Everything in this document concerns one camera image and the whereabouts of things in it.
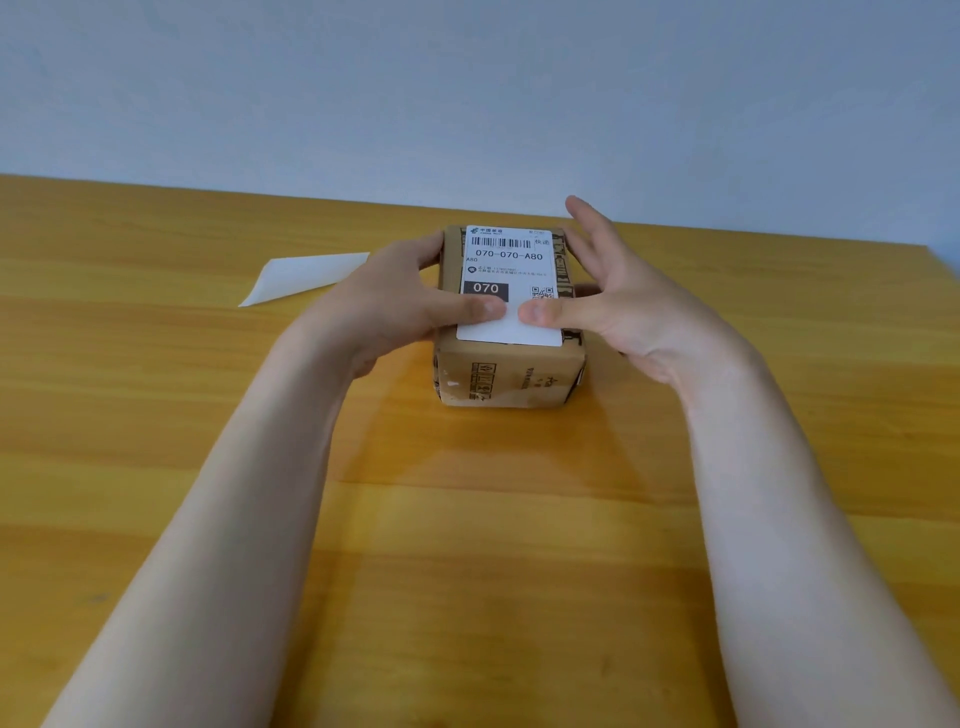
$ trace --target wooden table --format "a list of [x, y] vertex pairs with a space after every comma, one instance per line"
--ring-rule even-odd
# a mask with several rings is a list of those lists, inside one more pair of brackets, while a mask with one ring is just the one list
[[[270, 257], [548, 218], [0, 178], [0, 725], [34, 726], [316, 293]], [[924, 248], [622, 226], [767, 355], [960, 689], [960, 286]], [[382, 359], [337, 426], [277, 725], [732, 725], [681, 411], [588, 341], [554, 411]]]

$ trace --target wrist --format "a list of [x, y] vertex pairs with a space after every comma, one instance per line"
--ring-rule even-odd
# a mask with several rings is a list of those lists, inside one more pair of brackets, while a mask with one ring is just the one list
[[672, 384], [684, 408], [689, 409], [718, 388], [730, 389], [769, 377], [770, 371], [760, 352], [736, 334], [678, 366]]

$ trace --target torn paper piece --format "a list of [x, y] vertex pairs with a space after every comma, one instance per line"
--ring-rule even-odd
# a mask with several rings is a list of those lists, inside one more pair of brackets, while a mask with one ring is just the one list
[[302, 255], [268, 260], [253, 285], [253, 291], [240, 304], [254, 305], [293, 296], [325, 285], [339, 283], [367, 260], [369, 253], [340, 255]]

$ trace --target forearm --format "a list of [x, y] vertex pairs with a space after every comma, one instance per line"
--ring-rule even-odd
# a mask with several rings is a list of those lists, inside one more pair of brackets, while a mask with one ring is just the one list
[[266, 725], [349, 382], [308, 349], [277, 343], [47, 725]]
[[946, 683], [765, 367], [684, 399], [741, 725], [956, 725]]

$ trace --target hand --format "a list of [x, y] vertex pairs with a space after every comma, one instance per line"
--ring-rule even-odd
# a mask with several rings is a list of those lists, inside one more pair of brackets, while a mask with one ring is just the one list
[[566, 198], [566, 209], [587, 233], [564, 228], [570, 250], [597, 285], [578, 286], [586, 298], [528, 301], [520, 321], [595, 331], [642, 372], [675, 388], [758, 358], [716, 311], [633, 253], [610, 220], [577, 197]]
[[463, 296], [424, 285], [420, 270], [434, 265], [443, 231], [401, 240], [377, 251], [303, 312], [292, 328], [319, 346], [349, 357], [351, 373], [364, 376], [377, 357], [433, 335], [437, 328], [503, 318], [496, 296]]

